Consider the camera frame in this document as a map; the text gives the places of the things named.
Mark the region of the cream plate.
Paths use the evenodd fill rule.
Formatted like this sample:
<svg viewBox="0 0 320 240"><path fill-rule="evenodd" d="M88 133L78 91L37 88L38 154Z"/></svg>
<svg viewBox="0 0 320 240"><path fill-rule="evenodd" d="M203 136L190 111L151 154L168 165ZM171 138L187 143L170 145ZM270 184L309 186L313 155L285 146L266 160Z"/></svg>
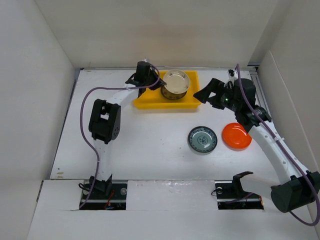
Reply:
<svg viewBox="0 0 320 240"><path fill-rule="evenodd" d="M184 71L178 69L167 71L162 80L165 82L164 87L166 90L173 94L186 93L191 83L189 76Z"/></svg>

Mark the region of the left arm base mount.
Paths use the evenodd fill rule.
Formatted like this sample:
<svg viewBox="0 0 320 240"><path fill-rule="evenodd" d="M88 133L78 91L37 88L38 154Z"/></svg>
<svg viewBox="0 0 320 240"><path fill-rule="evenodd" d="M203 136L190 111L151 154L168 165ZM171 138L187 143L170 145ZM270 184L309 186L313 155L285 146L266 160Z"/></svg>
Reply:
<svg viewBox="0 0 320 240"><path fill-rule="evenodd" d="M92 191L89 199L86 198L89 194L88 183L81 187L81 199L79 203L80 210L106 210L106 211L124 211L127 205L127 182L116 182L112 184L109 195Z"/></svg>

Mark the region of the yellow patterned plate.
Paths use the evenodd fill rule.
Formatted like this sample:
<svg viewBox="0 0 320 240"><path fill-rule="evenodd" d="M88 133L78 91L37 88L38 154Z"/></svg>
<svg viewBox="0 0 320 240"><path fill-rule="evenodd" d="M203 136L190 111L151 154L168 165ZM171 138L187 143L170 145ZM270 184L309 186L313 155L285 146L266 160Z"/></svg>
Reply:
<svg viewBox="0 0 320 240"><path fill-rule="evenodd" d="M170 100L170 101L177 101L177 100L180 100L182 99L188 91L185 91L183 93L172 93L170 91L168 91L164 86L162 86L160 88L160 92L161 92L161 95L167 99L167 100Z"/></svg>

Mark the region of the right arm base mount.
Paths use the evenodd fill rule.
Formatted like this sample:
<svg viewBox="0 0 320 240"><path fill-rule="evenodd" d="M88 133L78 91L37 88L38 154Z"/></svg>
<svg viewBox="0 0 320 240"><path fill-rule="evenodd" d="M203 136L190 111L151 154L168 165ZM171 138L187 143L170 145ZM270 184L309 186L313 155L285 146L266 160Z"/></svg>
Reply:
<svg viewBox="0 0 320 240"><path fill-rule="evenodd" d="M215 182L211 195L216 198L219 210L264 210L261 196L236 189L231 181Z"/></svg>

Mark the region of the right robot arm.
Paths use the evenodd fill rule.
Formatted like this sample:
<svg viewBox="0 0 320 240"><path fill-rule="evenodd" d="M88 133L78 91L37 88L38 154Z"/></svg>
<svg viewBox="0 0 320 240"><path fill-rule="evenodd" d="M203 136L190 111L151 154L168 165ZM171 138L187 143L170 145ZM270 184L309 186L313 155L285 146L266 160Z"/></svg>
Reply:
<svg viewBox="0 0 320 240"><path fill-rule="evenodd" d="M246 78L224 83L212 78L193 97L216 109L234 112L236 121L255 140L272 164L278 183L267 185L267 195L282 213L291 212L315 202L320 204L319 172L310 172L300 163L280 137L271 116L256 104L256 87Z"/></svg>

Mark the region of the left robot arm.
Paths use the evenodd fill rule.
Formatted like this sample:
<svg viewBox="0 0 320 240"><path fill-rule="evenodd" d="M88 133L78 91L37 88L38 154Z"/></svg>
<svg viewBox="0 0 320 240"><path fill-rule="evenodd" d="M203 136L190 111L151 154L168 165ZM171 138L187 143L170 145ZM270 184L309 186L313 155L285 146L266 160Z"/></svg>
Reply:
<svg viewBox="0 0 320 240"><path fill-rule="evenodd" d="M88 192L107 198L112 191L112 167L109 154L112 142L118 137L121 128L121 112L129 103L138 99L146 89L156 90L164 85L158 69L147 61L139 61L133 73L123 87L95 87L86 93L80 108L80 132L84 141L97 157L95 173L89 179ZM88 123L93 144L85 137L83 113L87 98L97 90L115 91L105 99L96 99L93 103Z"/></svg>

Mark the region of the blue white patterned plate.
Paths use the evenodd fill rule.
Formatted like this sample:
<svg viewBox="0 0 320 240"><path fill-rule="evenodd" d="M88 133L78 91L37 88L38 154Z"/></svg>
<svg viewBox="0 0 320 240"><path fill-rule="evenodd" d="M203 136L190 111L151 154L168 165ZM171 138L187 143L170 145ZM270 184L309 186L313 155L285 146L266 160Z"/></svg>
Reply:
<svg viewBox="0 0 320 240"><path fill-rule="evenodd" d="M208 155L218 145L216 133L209 127L194 127L187 136L187 143L191 151L197 155Z"/></svg>

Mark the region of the orange plate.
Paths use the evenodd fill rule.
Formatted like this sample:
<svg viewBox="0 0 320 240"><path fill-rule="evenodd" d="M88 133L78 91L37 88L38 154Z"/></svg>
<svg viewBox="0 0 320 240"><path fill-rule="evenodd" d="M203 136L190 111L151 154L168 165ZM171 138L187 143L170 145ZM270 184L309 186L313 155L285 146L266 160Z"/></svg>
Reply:
<svg viewBox="0 0 320 240"><path fill-rule="evenodd" d="M252 137L237 122L227 124L221 135L223 142L233 150L244 150L252 143Z"/></svg>

